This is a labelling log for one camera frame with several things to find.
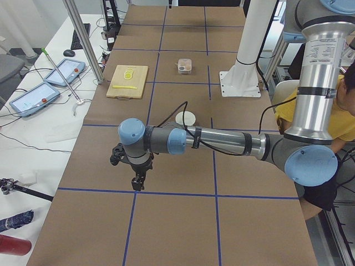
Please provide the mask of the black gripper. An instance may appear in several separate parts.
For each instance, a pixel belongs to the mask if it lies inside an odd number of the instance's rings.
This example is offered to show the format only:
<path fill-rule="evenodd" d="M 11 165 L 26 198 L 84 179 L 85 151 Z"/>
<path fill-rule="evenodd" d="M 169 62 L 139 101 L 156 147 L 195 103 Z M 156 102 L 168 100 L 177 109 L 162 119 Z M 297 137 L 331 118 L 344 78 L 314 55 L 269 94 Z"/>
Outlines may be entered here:
<path fill-rule="evenodd" d="M 130 165 L 136 174 L 131 181 L 134 191 L 145 190 L 144 182 L 146 180 L 146 172 L 153 169 L 153 159 L 154 155 L 129 157 Z"/>

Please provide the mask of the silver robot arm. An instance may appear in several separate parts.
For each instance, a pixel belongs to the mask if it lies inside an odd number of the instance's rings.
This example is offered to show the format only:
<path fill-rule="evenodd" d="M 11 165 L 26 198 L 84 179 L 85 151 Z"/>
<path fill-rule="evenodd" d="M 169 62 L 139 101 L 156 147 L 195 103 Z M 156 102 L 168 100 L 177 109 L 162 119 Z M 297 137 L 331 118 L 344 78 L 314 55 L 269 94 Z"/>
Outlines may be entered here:
<path fill-rule="evenodd" d="M 208 147 L 233 156 L 253 156 L 282 170 L 303 186 L 319 186 L 337 171 L 328 122 L 346 37 L 354 31 L 353 1 L 288 1 L 284 35 L 288 42 L 305 42 L 305 53 L 291 127 L 283 135 L 228 132 L 163 123 L 148 126 L 137 118 L 118 127 L 120 144 L 111 163 L 129 164 L 132 187 L 144 189 L 155 154 L 181 155 L 190 146 Z"/>

